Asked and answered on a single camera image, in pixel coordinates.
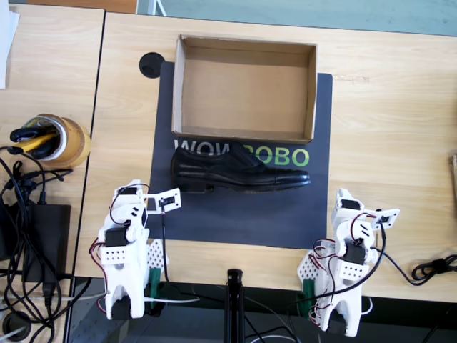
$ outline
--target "pen holder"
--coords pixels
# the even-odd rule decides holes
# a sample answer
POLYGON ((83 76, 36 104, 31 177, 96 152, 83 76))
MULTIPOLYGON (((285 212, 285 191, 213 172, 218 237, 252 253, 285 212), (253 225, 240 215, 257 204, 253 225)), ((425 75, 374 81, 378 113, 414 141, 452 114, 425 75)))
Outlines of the pen holder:
POLYGON ((24 128, 54 126, 59 133, 59 146, 39 161, 50 168, 74 168, 83 163, 91 151, 91 138, 87 130, 69 118, 53 114, 40 114, 28 121, 24 128))

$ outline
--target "shoe sole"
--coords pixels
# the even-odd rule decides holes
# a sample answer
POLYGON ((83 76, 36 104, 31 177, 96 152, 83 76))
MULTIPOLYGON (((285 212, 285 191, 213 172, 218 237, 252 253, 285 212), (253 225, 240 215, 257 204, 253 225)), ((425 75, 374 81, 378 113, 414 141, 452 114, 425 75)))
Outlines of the shoe sole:
POLYGON ((191 179, 186 177, 180 177, 174 179, 174 184, 182 191, 186 193, 209 193, 214 190, 215 186, 232 189, 237 192, 247 194, 257 193, 269 193, 288 191, 290 189, 297 189, 307 184, 310 184, 309 180, 304 182, 295 182, 293 184, 282 184, 282 185, 268 185, 268 186, 240 186, 237 184, 227 184, 226 182, 207 182, 200 179, 191 179))

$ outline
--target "shoe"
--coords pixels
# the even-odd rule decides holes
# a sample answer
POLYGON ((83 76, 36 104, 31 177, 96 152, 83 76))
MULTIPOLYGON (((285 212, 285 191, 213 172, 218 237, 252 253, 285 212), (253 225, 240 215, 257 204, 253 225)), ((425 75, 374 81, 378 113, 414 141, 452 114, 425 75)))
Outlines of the shoe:
POLYGON ((307 171, 267 167, 241 144, 227 154, 200 155, 178 147, 171 160, 171 176, 183 192, 204 193, 214 186, 241 192, 272 192, 310 183, 307 171))

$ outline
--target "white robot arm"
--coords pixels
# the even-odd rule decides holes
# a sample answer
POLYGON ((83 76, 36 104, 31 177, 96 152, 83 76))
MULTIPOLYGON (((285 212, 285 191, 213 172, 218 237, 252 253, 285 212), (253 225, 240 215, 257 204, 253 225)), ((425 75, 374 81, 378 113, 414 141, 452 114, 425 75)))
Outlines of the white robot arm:
POLYGON ((148 215, 181 207, 179 189, 144 194, 142 187, 140 180, 133 180, 114 192, 109 214, 90 249, 93 254, 94 247, 100 246, 99 257, 106 277, 108 319, 130 319, 144 315, 144 288, 149 276, 149 230, 145 227, 148 215), (155 209, 147 210, 146 199, 154 202, 155 209))
MULTIPOLYGON (((339 189, 331 215, 335 239, 322 239, 321 244, 303 258, 297 273, 302 282, 314 281, 316 296, 346 289, 360 282, 368 273, 368 263, 376 263, 374 231, 391 228, 399 209, 372 211, 347 189, 339 189)), ((335 317, 342 317, 346 325, 337 325, 336 332, 355 337, 361 317, 362 285, 346 292, 318 299, 309 312, 310 320, 323 331, 335 317)))

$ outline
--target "open cardboard box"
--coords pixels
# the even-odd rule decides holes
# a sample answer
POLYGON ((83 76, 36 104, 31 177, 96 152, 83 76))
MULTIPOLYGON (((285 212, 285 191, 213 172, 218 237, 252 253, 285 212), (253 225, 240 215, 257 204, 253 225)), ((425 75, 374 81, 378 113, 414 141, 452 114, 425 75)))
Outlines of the open cardboard box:
POLYGON ((180 36, 171 130, 178 136, 312 141, 317 45, 180 36))

